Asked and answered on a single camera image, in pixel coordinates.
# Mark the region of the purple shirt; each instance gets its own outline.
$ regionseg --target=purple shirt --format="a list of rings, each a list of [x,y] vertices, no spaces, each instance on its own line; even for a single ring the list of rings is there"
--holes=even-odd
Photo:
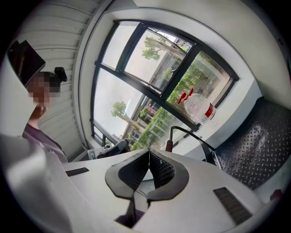
[[[43,133],[41,130],[35,129],[31,125],[26,124],[22,136],[31,142],[39,144],[47,151],[54,152],[58,156],[60,162],[68,162],[68,159],[60,145],[51,140],[50,137]]]

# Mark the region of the black window frame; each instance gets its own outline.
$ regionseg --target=black window frame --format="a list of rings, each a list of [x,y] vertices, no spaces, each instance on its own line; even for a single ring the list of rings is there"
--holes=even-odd
[[[108,48],[108,45],[112,39],[112,36],[114,35],[116,29],[119,25],[130,25],[130,23],[137,24],[135,30],[133,31],[132,35],[128,39],[121,56],[118,60],[118,63],[116,65],[116,68],[110,67],[104,63],[102,63],[103,57],[106,53],[106,50]],[[197,39],[196,37],[181,31],[177,28],[164,25],[157,22],[152,21],[146,21],[146,20],[114,20],[113,26],[111,30],[109,31],[103,46],[100,50],[100,54],[98,56],[97,61],[95,62],[95,72],[93,76],[93,82],[92,82],[92,90],[91,90],[91,103],[90,103],[90,122],[91,122],[91,130],[92,130],[92,136],[93,138],[101,145],[105,145],[105,140],[108,138],[113,144],[117,143],[117,140],[113,138],[112,135],[110,135],[96,120],[94,120],[94,101],[95,101],[95,91],[96,91],[96,85],[98,81],[98,75],[100,69],[103,69],[115,77],[121,79],[122,81],[126,82],[133,88],[140,91],[142,94],[159,104],[161,107],[163,107],[165,110],[167,110],[169,113],[171,113],[173,116],[175,116],[177,119],[182,121],[184,124],[186,124],[190,129],[191,132],[196,132],[199,129],[199,124],[193,123],[191,119],[189,119],[186,115],[179,112],[175,107],[173,107],[171,104],[167,102],[168,97],[175,89],[176,85],[179,83],[185,72],[188,70],[189,66],[193,62],[193,60],[196,58],[196,56],[199,54],[200,51],[206,53],[211,59],[213,59],[231,78],[231,82],[227,88],[227,90],[224,91],[224,93],[221,95],[219,101],[215,104],[215,107],[218,107],[231,88],[234,86],[235,82],[239,80],[239,77],[234,72],[234,70],[230,67],[230,65],[218,54],[216,53],[212,48],[210,48],[208,45],[206,45],[201,40]],[[177,38],[180,38],[184,41],[187,41],[192,44],[192,47],[187,52],[185,58],[181,61],[177,69],[173,72],[173,75],[171,79],[168,81],[166,86],[163,90],[159,90],[158,88],[154,87],[153,85],[141,80],[138,77],[135,77],[132,74],[128,74],[125,72],[126,65],[128,64],[128,61],[130,59],[130,56],[132,55],[132,52],[137,45],[137,43],[140,41],[140,38],[144,34],[144,32],[149,29],[152,31],[152,29],[164,31],[165,33],[172,34],[176,36]],[[96,136],[96,133],[94,132],[94,127],[96,127],[100,132],[103,134],[102,141],[99,137]]]

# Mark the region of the window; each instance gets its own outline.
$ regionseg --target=window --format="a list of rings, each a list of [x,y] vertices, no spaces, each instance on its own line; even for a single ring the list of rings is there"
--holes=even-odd
[[[134,25],[119,25],[112,36],[108,49],[104,54],[102,62],[112,68],[116,68],[119,57],[125,47],[128,39],[134,32]]]
[[[132,149],[160,149],[170,127],[183,126],[150,98],[103,69],[98,76],[94,119],[117,141],[127,138]]]
[[[203,95],[210,103],[216,105],[230,82],[231,78],[228,74],[206,53],[200,51],[167,102],[187,115],[184,105],[178,105],[181,93],[188,94],[193,89],[194,93]]]
[[[148,21],[116,21],[95,64],[94,138],[101,145],[127,139],[131,150],[165,147],[172,126],[198,130],[178,105],[183,92],[193,88],[218,107],[238,80],[203,42]]]
[[[175,36],[147,29],[134,48],[125,72],[155,87],[159,93],[192,46]]]
[[[100,140],[102,140],[103,134],[96,127],[94,127],[94,133],[95,133],[95,135],[97,135],[100,138]]]

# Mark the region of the bottle cap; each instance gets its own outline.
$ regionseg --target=bottle cap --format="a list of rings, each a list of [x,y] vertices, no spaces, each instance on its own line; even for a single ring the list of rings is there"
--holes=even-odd
[[[191,89],[191,91],[190,91],[190,93],[189,93],[188,95],[184,92],[184,93],[181,95],[181,98],[180,98],[178,104],[180,104],[181,101],[182,101],[184,98],[185,98],[184,101],[187,100],[187,99],[189,98],[189,96],[192,95],[192,93],[193,93],[193,88]]]

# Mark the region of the red label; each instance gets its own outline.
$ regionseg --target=red label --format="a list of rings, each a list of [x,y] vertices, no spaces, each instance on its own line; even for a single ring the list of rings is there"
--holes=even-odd
[[[213,105],[210,103],[210,106],[209,106],[207,112],[205,113],[205,115],[207,117],[209,117],[212,114],[212,112],[213,112]]]

